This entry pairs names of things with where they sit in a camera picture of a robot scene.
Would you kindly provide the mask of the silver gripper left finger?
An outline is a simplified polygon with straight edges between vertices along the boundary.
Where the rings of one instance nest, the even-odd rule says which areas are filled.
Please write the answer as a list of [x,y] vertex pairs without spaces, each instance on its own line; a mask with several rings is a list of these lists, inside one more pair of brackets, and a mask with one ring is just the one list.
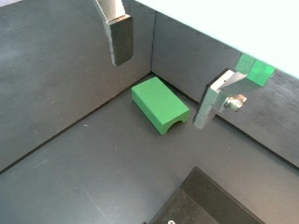
[[134,18],[122,0],[93,0],[102,16],[113,64],[118,67],[134,56]]

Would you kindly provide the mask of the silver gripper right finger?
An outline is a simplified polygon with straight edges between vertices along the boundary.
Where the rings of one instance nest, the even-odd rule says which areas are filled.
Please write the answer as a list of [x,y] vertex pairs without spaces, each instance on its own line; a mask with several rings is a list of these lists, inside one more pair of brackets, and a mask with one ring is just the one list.
[[194,125],[203,129],[225,109],[238,112],[249,99],[245,93],[262,88],[275,70],[266,62],[242,53],[235,69],[226,69],[207,85]]

